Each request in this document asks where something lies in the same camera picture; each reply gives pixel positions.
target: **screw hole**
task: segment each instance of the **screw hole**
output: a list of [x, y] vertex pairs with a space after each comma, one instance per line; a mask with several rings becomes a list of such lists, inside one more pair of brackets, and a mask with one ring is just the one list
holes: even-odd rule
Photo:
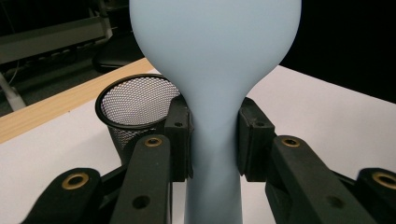
[[62, 188], [79, 189], [84, 186], [89, 179], [90, 177], [85, 173], [71, 174], [62, 182]]
[[335, 196], [327, 196], [326, 201], [331, 207], [335, 207], [335, 208], [344, 207], [344, 202]]
[[146, 208], [147, 206], [149, 206], [149, 197], [148, 196], [139, 196], [134, 198], [134, 200], [132, 201], [132, 206], [135, 209], [143, 209]]
[[152, 138], [149, 138], [149, 139], [146, 140], [145, 145], [147, 147], [157, 147], [162, 142], [163, 142], [163, 140], [161, 140], [160, 138], [152, 137]]
[[291, 139], [291, 138], [284, 138], [282, 139], [282, 143], [285, 146], [288, 147], [299, 147], [300, 146], [300, 142], [295, 140], [295, 139]]
[[380, 185], [389, 189], [396, 189], [396, 177], [382, 172], [373, 174], [373, 179]]

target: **black plastic part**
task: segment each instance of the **black plastic part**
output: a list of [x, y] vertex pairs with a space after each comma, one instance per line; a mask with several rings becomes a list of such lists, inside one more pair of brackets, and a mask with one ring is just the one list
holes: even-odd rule
[[265, 192], [276, 223], [375, 223], [309, 145], [278, 136]]
[[134, 33], [127, 31], [111, 36], [92, 58], [92, 65], [97, 72], [108, 73], [144, 57]]
[[349, 192], [351, 192], [353, 194], [353, 192], [355, 190], [356, 181], [354, 179], [351, 179], [351, 178], [346, 177], [344, 175], [338, 174], [335, 171], [333, 171], [332, 173], [335, 176], [337, 176], [338, 180], [341, 181], [341, 183], [343, 183], [344, 187], [346, 187], [349, 190]]
[[238, 169], [248, 182], [264, 182], [275, 126], [253, 100], [245, 98], [238, 115]]
[[377, 223], [396, 221], [396, 174], [380, 168], [359, 172], [355, 194]]
[[137, 142], [110, 223], [171, 223], [170, 155], [164, 135]]
[[94, 223], [102, 199], [102, 182], [97, 171], [69, 170], [49, 184], [22, 223]]
[[193, 176], [190, 159], [192, 130], [191, 112], [183, 96], [179, 95], [172, 100], [164, 125], [164, 135], [171, 142], [174, 182], [184, 182]]
[[102, 176], [105, 196], [99, 207], [99, 213], [95, 224], [108, 224], [110, 222], [127, 168], [127, 165], [122, 165], [110, 173]]

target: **wooden table edge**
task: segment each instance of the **wooden table edge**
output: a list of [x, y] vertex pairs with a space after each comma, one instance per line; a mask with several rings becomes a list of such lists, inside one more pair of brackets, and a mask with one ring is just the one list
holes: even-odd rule
[[151, 69], [153, 66], [144, 58], [5, 115], [0, 118], [0, 143], [96, 99], [105, 87], [123, 77], [147, 73]]

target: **white table surface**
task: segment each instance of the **white table surface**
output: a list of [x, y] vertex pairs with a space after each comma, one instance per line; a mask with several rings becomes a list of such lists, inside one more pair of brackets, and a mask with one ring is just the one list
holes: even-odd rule
[[[277, 134], [300, 137], [336, 172], [366, 167], [396, 172], [396, 105], [277, 67], [248, 94]], [[19, 223], [59, 174], [120, 166], [94, 101], [0, 145], [0, 223]], [[275, 223], [263, 183], [242, 182], [244, 223]], [[185, 184], [174, 185], [174, 223], [183, 223]]]

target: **black mesh pencil cup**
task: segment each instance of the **black mesh pencil cup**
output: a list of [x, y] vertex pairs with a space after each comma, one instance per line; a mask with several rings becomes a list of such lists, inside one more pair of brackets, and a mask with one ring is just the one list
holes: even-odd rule
[[120, 79], [99, 94], [95, 112], [107, 125], [122, 164], [131, 159], [137, 140], [161, 129], [178, 95], [169, 80], [155, 74]]

